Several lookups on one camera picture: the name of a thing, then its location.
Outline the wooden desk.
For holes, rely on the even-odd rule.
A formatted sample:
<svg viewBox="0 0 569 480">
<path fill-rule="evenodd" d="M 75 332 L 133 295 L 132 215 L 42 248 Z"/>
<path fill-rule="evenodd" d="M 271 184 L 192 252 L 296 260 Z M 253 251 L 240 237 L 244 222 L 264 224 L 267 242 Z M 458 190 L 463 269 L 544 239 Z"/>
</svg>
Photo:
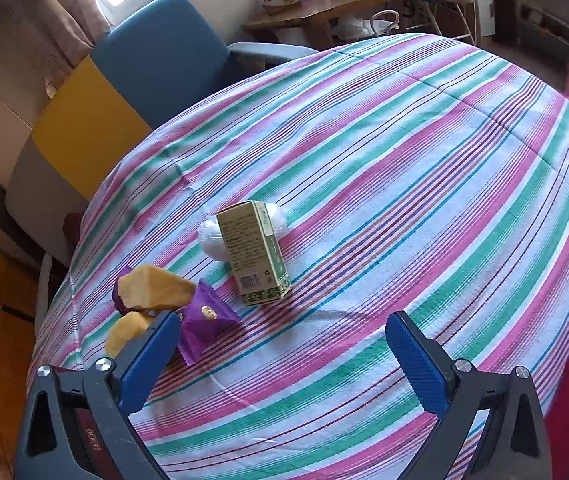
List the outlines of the wooden desk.
<svg viewBox="0 0 569 480">
<path fill-rule="evenodd" d="M 393 1 L 402 0 L 306 0 L 274 15 L 262 13 L 242 28 L 258 42 L 278 42 L 277 30 L 301 28 L 309 47 L 328 50 L 335 46 L 331 20 Z"/>
</svg>

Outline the grey headboard panel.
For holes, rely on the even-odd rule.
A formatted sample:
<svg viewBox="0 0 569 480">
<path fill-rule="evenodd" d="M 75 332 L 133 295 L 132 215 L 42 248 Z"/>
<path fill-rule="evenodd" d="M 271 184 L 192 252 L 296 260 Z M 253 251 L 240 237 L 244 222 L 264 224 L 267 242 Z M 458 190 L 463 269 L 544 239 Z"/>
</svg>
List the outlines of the grey headboard panel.
<svg viewBox="0 0 569 480">
<path fill-rule="evenodd" d="M 6 196 L 7 211 L 19 227 L 47 254 L 68 266 L 73 252 L 63 233 L 64 219 L 83 212 L 87 205 L 88 200 L 28 138 L 13 168 Z"/>
</svg>

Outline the striped pink green bedsheet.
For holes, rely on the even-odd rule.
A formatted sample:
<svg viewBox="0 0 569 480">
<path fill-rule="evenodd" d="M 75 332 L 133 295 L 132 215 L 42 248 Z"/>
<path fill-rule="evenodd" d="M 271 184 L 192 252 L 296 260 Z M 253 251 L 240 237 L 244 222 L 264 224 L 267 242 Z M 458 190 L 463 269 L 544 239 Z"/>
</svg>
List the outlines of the striped pink green bedsheet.
<svg viewBox="0 0 569 480">
<path fill-rule="evenodd" d="M 247 306 L 199 225 L 276 203 L 290 290 Z M 204 280 L 239 314 L 164 373 L 132 423 L 175 479 L 393 479 L 434 419 L 385 342 L 406 311 L 480 370 L 569 356 L 569 100 L 439 36 L 350 44 L 210 96 L 156 129 L 91 200 L 34 365 L 104 352 L 123 266 Z"/>
</svg>

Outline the blue upholstered chair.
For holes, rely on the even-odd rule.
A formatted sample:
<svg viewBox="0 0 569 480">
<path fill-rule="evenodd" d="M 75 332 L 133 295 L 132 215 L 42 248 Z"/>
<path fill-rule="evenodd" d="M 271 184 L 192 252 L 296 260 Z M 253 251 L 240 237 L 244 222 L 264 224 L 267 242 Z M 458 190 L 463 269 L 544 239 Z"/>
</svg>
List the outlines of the blue upholstered chair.
<svg viewBox="0 0 569 480">
<path fill-rule="evenodd" d="M 109 32 L 90 57 L 124 100 L 156 128 L 249 77 L 315 54 L 292 44 L 225 44 L 189 0 L 154 0 Z"/>
</svg>

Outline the maroon gold gift box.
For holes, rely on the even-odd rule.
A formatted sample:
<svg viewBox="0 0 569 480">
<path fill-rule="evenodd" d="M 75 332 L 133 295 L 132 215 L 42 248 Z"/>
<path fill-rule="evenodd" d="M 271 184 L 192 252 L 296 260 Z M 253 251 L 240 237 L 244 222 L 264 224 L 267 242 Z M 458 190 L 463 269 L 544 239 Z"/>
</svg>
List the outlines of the maroon gold gift box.
<svg viewBox="0 0 569 480">
<path fill-rule="evenodd" d="M 122 480 L 123 477 L 116 468 L 114 460 L 112 460 L 99 434 L 94 416 L 91 415 L 88 408 L 74 408 L 74 416 L 94 473 L 101 479 Z"/>
</svg>

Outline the yellow sponge block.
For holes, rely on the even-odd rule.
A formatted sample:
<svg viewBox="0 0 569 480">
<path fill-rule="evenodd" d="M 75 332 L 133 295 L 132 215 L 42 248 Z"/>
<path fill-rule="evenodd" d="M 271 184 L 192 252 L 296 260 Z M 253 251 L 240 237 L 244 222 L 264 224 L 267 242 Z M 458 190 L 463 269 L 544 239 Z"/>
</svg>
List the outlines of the yellow sponge block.
<svg viewBox="0 0 569 480">
<path fill-rule="evenodd" d="M 132 311 L 119 318 L 110 328 L 106 338 L 106 355 L 114 359 L 126 344 L 144 333 L 153 323 L 154 316 Z"/>
<path fill-rule="evenodd" d="M 150 263 L 136 266 L 127 278 L 130 304 L 136 311 L 185 307 L 196 291 L 192 281 Z"/>
</svg>

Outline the yellow headboard panel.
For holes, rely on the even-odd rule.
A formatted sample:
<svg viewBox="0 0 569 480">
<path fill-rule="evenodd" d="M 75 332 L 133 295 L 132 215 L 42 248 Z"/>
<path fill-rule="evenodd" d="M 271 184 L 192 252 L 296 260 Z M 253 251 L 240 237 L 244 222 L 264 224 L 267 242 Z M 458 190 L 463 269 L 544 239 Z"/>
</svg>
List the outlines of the yellow headboard panel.
<svg viewBox="0 0 569 480">
<path fill-rule="evenodd" d="M 40 114 L 30 138 L 53 169 L 89 200 L 151 131 L 87 56 Z"/>
</svg>

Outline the white metal side rack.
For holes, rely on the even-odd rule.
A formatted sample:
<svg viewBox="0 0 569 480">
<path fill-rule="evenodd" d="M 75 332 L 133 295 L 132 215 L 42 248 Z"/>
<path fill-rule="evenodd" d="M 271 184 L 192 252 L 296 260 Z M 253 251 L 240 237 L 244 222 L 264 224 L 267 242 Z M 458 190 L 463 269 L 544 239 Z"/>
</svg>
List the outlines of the white metal side rack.
<svg viewBox="0 0 569 480">
<path fill-rule="evenodd" d="M 413 0 L 434 34 L 478 47 L 480 20 L 477 0 Z"/>
</svg>

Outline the green white medicine box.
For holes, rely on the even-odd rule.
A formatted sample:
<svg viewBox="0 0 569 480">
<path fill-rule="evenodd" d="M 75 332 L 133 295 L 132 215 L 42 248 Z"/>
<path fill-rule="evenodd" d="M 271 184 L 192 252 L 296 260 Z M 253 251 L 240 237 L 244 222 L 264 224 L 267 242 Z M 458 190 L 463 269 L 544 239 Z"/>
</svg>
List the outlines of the green white medicine box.
<svg viewBox="0 0 569 480">
<path fill-rule="evenodd" d="M 267 205 L 247 200 L 216 214 L 234 279 L 247 306 L 286 296 L 290 278 Z"/>
</svg>

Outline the purple cartoon snack packet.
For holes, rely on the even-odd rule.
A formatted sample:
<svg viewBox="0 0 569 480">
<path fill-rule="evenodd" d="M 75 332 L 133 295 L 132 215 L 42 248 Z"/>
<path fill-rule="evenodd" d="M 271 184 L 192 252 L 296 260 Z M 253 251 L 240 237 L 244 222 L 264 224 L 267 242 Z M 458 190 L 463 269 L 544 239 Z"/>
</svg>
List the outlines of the purple cartoon snack packet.
<svg viewBox="0 0 569 480">
<path fill-rule="evenodd" d="M 214 344 L 240 318 L 216 290 L 200 280 L 188 306 L 178 311 L 180 338 L 177 349 L 188 366 L 196 364 L 203 352 Z"/>
</svg>

